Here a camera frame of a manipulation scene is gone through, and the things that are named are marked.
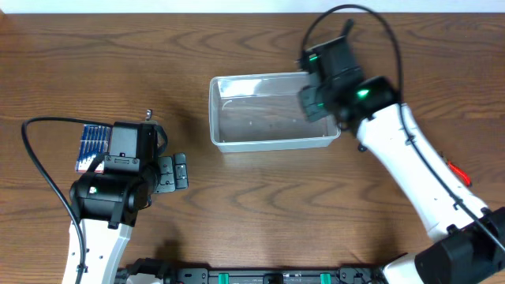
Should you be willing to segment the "chrome offset wrench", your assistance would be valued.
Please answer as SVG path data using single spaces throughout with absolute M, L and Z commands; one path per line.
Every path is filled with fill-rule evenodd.
M 146 121 L 150 121 L 151 119 L 152 119 L 152 110 L 151 109 L 147 109 L 145 120 Z

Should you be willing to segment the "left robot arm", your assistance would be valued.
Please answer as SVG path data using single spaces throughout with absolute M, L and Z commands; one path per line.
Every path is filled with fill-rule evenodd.
M 69 230 L 65 283 L 114 283 L 139 211 L 152 195 L 187 189 L 186 156 L 166 156 L 167 136 L 155 121 L 87 124 L 69 191 L 77 217 Z

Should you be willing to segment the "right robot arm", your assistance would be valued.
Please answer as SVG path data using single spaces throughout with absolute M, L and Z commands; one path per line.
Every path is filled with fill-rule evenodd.
M 382 266 L 387 283 L 479 283 L 504 269 L 504 210 L 491 211 L 425 138 L 385 77 L 365 78 L 344 35 L 302 48 L 309 121 L 328 115 L 352 131 L 409 199 L 433 244 Z

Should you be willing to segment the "black yellow screwdriver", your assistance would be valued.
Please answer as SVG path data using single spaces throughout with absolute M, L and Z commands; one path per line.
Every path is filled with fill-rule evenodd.
M 357 146 L 357 149 L 358 149 L 358 151 L 359 151 L 359 152 L 365 152 L 365 151 L 367 151 L 367 150 L 368 150 L 368 149 L 367 149 L 367 147 L 366 147 L 366 146 L 364 146 L 363 144 L 359 144 L 359 145 Z

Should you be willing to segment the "red-handled pliers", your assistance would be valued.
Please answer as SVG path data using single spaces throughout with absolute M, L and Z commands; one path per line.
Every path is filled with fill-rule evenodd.
M 456 166 L 451 160 L 447 159 L 446 157 L 443 157 L 445 163 L 449 167 L 449 169 L 452 171 L 452 173 L 459 178 L 459 180 L 466 186 L 466 187 L 471 187 L 472 180 L 470 176 L 462 170 L 460 167 Z

